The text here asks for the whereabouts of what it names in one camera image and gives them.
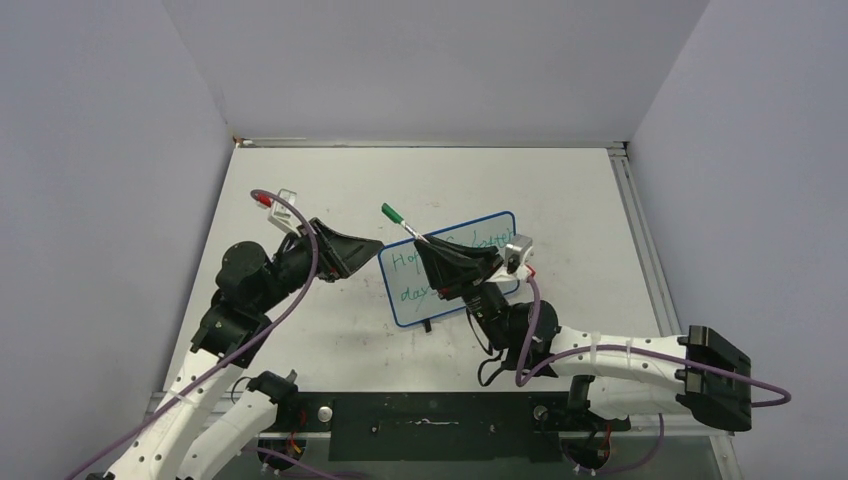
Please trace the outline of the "green marker cap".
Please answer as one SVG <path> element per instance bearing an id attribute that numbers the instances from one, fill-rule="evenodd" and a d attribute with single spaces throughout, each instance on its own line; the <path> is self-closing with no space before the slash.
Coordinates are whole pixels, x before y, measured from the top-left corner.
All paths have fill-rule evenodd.
<path id="1" fill-rule="evenodd" d="M 403 224 L 404 218 L 388 203 L 381 205 L 381 213 L 394 224 Z"/>

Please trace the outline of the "white whiteboard marker pen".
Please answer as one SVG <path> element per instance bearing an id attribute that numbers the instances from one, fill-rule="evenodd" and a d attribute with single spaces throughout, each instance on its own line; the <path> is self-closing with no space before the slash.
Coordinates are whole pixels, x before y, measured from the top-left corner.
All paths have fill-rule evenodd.
<path id="1" fill-rule="evenodd" d="M 405 220 L 401 220 L 399 225 L 415 240 L 427 242 L 427 238 Z"/>

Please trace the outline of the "blue framed whiteboard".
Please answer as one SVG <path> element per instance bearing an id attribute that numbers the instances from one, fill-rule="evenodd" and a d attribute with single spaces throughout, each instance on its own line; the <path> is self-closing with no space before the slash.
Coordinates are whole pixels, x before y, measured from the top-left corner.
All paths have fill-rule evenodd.
<path id="1" fill-rule="evenodd" d="M 451 243 L 475 248 L 495 246 L 501 253 L 505 252 L 507 243 L 516 234 L 516 218 L 510 211 L 497 212 L 433 232 L 435 237 Z M 377 259 L 397 326 L 409 327 L 465 308 L 461 299 L 443 300 L 430 288 L 423 262 L 411 239 L 385 246 Z"/>

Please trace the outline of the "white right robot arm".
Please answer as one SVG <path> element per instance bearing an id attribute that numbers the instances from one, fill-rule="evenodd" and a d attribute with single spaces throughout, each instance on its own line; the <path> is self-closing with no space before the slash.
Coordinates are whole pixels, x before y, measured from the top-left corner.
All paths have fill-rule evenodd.
<path id="1" fill-rule="evenodd" d="M 503 247 L 434 235 L 417 237 L 414 246 L 429 286 L 443 300 L 464 303 L 475 337 L 517 385 L 537 377 L 570 381 L 565 411 L 573 425 L 690 413 L 714 429 L 751 429 L 750 360 L 714 330 L 640 338 L 567 327 L 540 295 L 529 263 L 533 241 L 524 235 Z"/>

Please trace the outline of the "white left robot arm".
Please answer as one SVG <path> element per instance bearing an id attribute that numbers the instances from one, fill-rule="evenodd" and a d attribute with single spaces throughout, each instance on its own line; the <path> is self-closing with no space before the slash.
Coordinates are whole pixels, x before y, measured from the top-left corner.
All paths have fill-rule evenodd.
<path id="1" fill-rule="evenodd" d="M 261 431 L 290 428 L 298 416 L 295 372 L 260 373 L 233 407 L 212 425 L 205 422 L 269 336 L 269 311 L 289 296 L 301 300 L 316 279 L 352 276 L 383 246 L 313 218 L 289 232 L 274 255 L 254 241 L 229 247 L 210 307 L 167 394 L 101 478 L 210 479 Z"/>

